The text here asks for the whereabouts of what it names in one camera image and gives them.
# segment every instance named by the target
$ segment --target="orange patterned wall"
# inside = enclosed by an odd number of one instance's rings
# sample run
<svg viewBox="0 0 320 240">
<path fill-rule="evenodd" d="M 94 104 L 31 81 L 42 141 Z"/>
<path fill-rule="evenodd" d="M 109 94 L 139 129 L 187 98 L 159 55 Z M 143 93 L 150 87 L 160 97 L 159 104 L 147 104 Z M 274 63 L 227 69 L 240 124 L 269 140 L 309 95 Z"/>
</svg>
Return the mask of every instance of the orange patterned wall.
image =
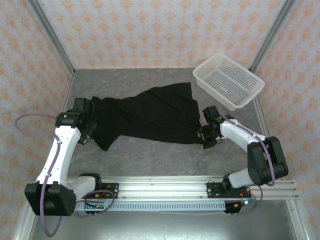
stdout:
<svg viewBox="0 0 320 240">
<path fill-rule="evenodd" d="M 250 67 L 285 0 L 40 0 L 76 69 Z"/>
<path fill-rule="evenodd" d="M 52 139 L 19 133 L 14 120 L 26 113 L 57 115 L 70 75 L 26 0 L 0 1 L 0 239 L 10 240 Z M 53 131 L 54 121 L 33 118 L 21 126 Z"/>
<path fill-rule="evenodd" d="M 320 236 L 320 4 L 298 0 L 258 69 L 260 94 L 273 135 L 285 151 Z"/>
</svg>

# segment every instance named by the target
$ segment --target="gray marble surface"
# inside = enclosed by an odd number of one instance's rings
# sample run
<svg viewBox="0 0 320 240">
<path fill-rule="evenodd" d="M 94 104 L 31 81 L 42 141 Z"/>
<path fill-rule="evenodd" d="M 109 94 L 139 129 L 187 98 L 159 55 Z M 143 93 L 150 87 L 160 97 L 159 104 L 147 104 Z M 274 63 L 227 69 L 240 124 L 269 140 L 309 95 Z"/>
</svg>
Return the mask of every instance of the gray marble surface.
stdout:
<svg viewBox="0 0 320 240">
<path fill-rule="evenodd" d="M 94 69 L 77 70 L 67 103 L 74 98 L 127 98 L 174 83 L 191 82 L 192 96 L 198 102 L 200 122 L 206 124 L 202 110 L 220 106 L 198 87 L 191 68 Z M 231 113 L 240 123 L 261 133 L 253 102 Z M 247 154 L 229 139 L 209 149 L 199 144 L 177 144 L 120 136 L 108 151 L 94 140 L 78 144 L 73 152 L 68 177 L 81 173 L 101 176 L 195 176 L 224 175 L 247 166 Z"/>
</svg>

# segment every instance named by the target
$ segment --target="gray floor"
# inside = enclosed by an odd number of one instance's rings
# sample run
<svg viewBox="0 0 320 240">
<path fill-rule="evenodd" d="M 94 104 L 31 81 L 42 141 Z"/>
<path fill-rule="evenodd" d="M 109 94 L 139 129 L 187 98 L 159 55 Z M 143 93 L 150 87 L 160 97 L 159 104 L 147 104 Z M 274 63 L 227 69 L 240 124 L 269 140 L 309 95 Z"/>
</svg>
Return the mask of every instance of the gray floor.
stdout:
<svg viewBox="0 0 320 240">
<path fill-rule="evenodd" d="M 67 108 L 74 98 L 126 98 L 174 83 L 191 82 L 192 96 L 202 110 L 220 105 L 197 86 L 191 68 L 77 70 Z M 261 133 L 253 102 L 231 114 L 251 130 Z M 78 144 L 73 152 L 68 176 L 99 173 L 101 176 L 190 176 L 224 175 L 245 168 L 247 154 L 229 139 L 203 150 L 199 144 L 175 144 L 120 136 L 108 151 L 92 140 Z"/>
<path fill-rule="evenodd" d="M 46 216 L 50 231 L 58 217 Z M 30 240 L 47 239 L 40 217 Z M 263 201 L 250 214 L 224 212 L 195 215 L 165 212 L 110 211 L 98 217 L 63 217 L 52 240 L 295 240 L 286 201 Z"/>
</svg>

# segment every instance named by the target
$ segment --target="plastic basket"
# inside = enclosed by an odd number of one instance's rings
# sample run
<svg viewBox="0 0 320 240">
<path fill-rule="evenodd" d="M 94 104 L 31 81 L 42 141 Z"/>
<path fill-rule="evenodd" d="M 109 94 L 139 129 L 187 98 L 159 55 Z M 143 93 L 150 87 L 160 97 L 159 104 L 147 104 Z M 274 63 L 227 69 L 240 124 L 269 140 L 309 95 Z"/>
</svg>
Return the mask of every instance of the plastic basket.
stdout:
<svg viewBox="0 0 320 240">
<path fill-rule="evenodd" d="M 230 111 L 243 108 L 264 88 L 265 82 L 223 54 L 216 54 L 195 70 L 200 88 Z"/>
</svg>

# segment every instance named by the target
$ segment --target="black cloth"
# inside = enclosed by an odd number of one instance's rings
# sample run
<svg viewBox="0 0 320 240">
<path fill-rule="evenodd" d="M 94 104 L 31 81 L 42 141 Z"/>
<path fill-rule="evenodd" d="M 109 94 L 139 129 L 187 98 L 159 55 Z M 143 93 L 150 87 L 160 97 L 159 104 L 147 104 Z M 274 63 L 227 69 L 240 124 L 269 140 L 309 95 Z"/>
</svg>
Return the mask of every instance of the black cloth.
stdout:
<svg viewBox="0 0 320 240">
<path fill-rule="evenodd" d="M 124 99 L 92 97 L 97 123 L 92 138 L 104 151 L 120 135 L 179 144 L 201 144 L 199 108 L 191 83 L 153 87 Z"/>
</svg>

